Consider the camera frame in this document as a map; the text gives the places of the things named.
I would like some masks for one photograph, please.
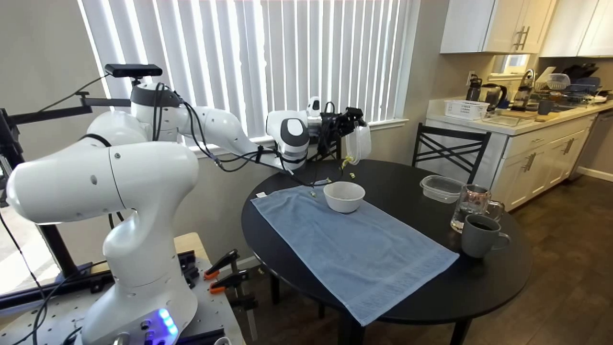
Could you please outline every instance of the mug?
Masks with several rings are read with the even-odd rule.
[[[467,184],[462,190],[462,196],[456,203],[456,211],[452,215],[450,226],[458,234],[462,234],[464,220],[467,215],[487,215],[498,222],[500,213],[504,211],[504,205],[496,199],[490,199],[490,194],[487,188],[477,184]]]
[[[485,215],[465,217],[462,230],[462,251],[469,257],[481,259],[492,249],[511,243],[511,238],[502,232],[500,222]]]

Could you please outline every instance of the window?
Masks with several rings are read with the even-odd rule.
[[[264,136],[272,109],[310,96],[402,119],[419,0],[78,0],[100,71],[157,63],[190,104],[232,111]],[[105,79],[111,98],[128,81]]]

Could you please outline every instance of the chair back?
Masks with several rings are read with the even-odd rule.
[[[412,165],[444,159],[467,173],[467,184],[471,184],[488,140],[490,132],[464,132],[419,123]]]

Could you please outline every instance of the blue towel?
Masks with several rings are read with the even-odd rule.
[[[280,190],[253,205],[362,326],[458,259],[368,201],[356,213],[333,213],[322,188]]]

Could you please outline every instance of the white bowl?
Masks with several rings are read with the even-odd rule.
[[[339,180],[324,186],[329,209],[337,213],[352,213],[362,205],[366,190],[360,184]]]

